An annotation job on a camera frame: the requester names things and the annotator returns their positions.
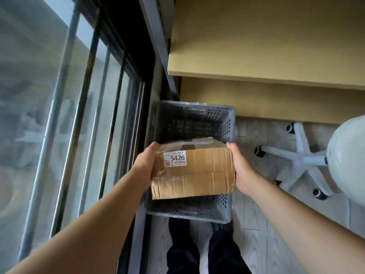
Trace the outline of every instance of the cardboard box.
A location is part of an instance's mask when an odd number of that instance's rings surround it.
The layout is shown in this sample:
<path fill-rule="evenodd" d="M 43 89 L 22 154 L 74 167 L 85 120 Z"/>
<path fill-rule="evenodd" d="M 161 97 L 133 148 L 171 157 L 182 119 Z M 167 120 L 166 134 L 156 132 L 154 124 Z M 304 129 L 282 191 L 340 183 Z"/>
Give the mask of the cardboard box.
<path fill-rule="evenodd" d="M 233 157 L 226 144 L 212 138 L 161 145 L 152 170 L 152 198 L 171 199 L 232 193 Z"/>

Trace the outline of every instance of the yellow wooden board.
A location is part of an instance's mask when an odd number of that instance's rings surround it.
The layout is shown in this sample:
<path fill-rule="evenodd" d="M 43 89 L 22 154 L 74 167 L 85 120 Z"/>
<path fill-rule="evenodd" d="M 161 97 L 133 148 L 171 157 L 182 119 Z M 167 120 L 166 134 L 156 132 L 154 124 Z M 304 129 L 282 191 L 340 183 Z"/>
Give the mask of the yellow wooden board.
<path fill-rule="evenodd" d="M 342 124 L 365 114 L 365 91 L 183 77 L 180 101 L 231 105 L 237 116 Z"/>
<path fill-rule="evenodd" d="M 170 75 L 365 89 L 365 0 L 176 0 Z"/>

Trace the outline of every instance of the person's left arm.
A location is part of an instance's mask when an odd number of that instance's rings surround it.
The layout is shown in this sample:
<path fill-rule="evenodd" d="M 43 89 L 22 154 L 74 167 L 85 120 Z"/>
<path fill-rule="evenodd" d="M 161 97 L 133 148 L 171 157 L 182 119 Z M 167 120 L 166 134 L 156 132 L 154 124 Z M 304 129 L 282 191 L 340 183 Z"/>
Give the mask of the person's left arm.
<path fill-rule="evenodd" d="M 158 143 L 92 208 L 11 269 L 9 274 L 115 273 L 142 194 L 151 185 Z"/>

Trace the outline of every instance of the shoe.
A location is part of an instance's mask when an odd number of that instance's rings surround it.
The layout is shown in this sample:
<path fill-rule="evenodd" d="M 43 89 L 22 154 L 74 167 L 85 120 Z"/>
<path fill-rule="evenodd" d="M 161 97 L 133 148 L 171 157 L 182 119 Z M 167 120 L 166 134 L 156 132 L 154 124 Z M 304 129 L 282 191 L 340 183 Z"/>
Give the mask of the shoe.
<path fill-rule="evenodd" d="M 190 238 L 190 220 L 170 217 L 169 232 L 173 243 Z"/>
<path fill-rule="evenodd" d="M 218 232 L 220 230 L 227 231 L 233 237 L 233 220 L 227 224 L 210 222 L 210 227 L 213 233 Z"/>

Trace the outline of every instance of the caster wheel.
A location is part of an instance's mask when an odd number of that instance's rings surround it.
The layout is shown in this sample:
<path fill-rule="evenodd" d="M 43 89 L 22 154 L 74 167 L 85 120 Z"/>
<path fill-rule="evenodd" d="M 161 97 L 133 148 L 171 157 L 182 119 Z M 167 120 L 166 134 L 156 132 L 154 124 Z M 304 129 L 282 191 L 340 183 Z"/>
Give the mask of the caster wheel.
<path fill-rule="evenodd" d="M 290 134 L 295 134 L 294 132 L 294 122 L 286 126 L 286 131 Z"/>
<path fill-rule="evenodd" d="M 259 157 L 259 158 L 263 158 L 263 156 L 265 156 L 266 152 L 261 150 L 261 146 L 258 146 L 255 148 L 255 156 Z"/>
<path fill-rule="evenodd" d="M 313 196 L 318 200 L 324 201 L 327 199 L 327 195 L 324 194 L 320 189 L 313 189 Z"/>
<path fill-rule="evenodd" d="M 282 181 L 274 180 L 274 184 L 276 184 L 277 186 L 280 186 L 281 183 L 282 183 Z"/>

